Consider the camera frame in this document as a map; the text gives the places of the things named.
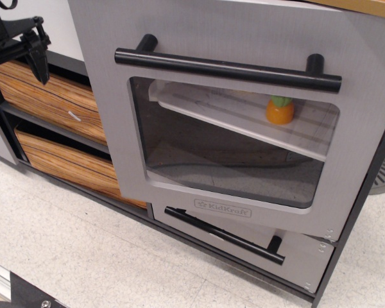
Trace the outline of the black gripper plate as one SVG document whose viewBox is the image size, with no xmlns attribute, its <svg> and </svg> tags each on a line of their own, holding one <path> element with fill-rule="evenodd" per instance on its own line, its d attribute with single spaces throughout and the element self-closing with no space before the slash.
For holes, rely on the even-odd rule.
<svg viewBox="0 0 385 308">
<path fill-rule="evenodd" d="M 0 1 L 0 8 L 11 10 L 17 4 L 17 1 L 12 1 L 10 6 L 6 6 Z M 49 81 L 46 51 L 51 42 L 43 23 L 41 16 L 14 21 L 5 21 L 0 16 L 0 64 L 25 56 L 36 79 L 45 85 Z"/>
</svg>

